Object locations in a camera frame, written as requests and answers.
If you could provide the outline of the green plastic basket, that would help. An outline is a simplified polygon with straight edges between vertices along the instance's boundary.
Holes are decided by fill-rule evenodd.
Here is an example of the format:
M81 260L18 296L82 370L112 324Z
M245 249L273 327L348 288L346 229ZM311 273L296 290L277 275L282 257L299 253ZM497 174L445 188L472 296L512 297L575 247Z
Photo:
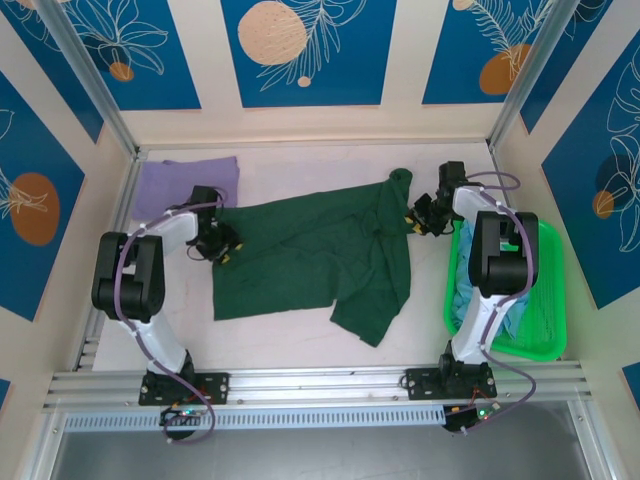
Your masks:
M458 246L457 229L461 223L454 223L444 300L444 324L451 334L456 334L459 330L453 324L450 313L456 266L454 249ZM506 333L497 334L492 349L529 360L549 362L562 354L567 337L562 243L556 230L544 221L539 222L539 247L538 276L528 293L529 303L517 337L512 340Z

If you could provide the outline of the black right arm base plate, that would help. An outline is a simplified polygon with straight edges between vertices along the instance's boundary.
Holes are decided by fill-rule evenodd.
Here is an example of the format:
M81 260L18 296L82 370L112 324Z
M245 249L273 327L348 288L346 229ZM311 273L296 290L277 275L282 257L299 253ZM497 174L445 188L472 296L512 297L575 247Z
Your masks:
M444 374L438 368L413 368L405 371L410 400L471 400L474 395L496 398L492 370L480 365L475 371Z

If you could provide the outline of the blue floral wall panel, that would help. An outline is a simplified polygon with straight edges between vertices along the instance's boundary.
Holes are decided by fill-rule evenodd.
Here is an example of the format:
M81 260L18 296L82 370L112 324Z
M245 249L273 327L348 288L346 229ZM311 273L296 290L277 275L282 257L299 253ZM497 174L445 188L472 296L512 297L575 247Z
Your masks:
M66 0L61 7L120 110L201 108L168 0Z
M596 307L640 287L640 32L542 168Z
M504 101L554 0L450 0L423 105Z
M104 120L36 10L33 0L0 0L6 17L94 144Z
M520 110L530 136L577 115L640 30L640 0L579 0Z
M245 109L378 106L397 0L220 0Z
M34 321L84 172L0 72L0 307Z

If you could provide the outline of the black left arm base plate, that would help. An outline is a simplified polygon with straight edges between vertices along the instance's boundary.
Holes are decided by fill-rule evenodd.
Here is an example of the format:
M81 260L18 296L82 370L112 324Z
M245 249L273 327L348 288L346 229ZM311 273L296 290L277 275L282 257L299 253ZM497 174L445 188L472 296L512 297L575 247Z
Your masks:
M212 405L225 405L229 391L228 373L196 373L191 385ZM174 404L200 405L202 401L191 389L167 376L147 371L142 378L138 397L140 406Z

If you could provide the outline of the light blue t-shirt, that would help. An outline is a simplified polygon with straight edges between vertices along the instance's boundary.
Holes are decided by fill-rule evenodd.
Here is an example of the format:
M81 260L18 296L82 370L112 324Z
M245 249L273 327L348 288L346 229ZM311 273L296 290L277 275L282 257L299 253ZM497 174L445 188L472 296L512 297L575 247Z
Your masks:
M459 237L458 246L454 249L456 266L454 267L453 300L451 301L450 317L453 324L460 328L465 319L473 292L468 274L473 232L467 221L463 221L460 224L457 232ZM512 340L516 339L520 322L529 303L529 297L529 294L519 297L510 307L498 328L498 335L506 333Z

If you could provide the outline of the dark green t-shirt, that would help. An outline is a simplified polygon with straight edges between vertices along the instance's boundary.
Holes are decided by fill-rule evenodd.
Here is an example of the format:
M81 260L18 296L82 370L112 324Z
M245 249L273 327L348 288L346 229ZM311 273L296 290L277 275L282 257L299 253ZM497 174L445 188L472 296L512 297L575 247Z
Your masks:
M405 220L413 174L230 208L240 250L212 270L217 321L332 308L330 320L377 347L410 296Z

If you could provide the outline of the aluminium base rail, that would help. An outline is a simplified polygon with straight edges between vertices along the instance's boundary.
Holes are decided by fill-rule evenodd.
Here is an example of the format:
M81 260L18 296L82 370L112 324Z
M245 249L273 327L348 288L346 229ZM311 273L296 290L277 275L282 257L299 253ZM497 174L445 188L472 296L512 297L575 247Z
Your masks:
M573 401L592 397L577 361L518 362L537 382L533 401ZM301 369L235 369L229 372L227 409L404 405L404 366ZM124 411L138 406L143 372L56 372L43 402L47 413Z

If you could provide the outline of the aluminium frame post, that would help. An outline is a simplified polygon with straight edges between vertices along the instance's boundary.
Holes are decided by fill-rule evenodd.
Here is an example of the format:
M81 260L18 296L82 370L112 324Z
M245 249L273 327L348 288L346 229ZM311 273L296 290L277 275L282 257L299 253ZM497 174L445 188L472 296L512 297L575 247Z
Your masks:
M553 53L565 27L572 18L580 0L554 0L549 16L541 25L539 34L507 94L496 122L487 137L489 153L494 156L530 92Z
M139 145L126 125L90 54L57 0L33 0L36 11L55 40L65 60L100 113L105 124L129 155L135 160Z

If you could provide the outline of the purple t-shirt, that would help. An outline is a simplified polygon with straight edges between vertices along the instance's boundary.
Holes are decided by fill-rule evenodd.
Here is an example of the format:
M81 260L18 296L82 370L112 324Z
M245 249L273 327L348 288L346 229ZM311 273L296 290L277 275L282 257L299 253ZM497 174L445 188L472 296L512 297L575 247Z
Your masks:
M145 162L139 174L131 219L152 220L168 207L186 203L194 186L216 188L222 193L224 206L235 207L239 177L236 156L192 162Z

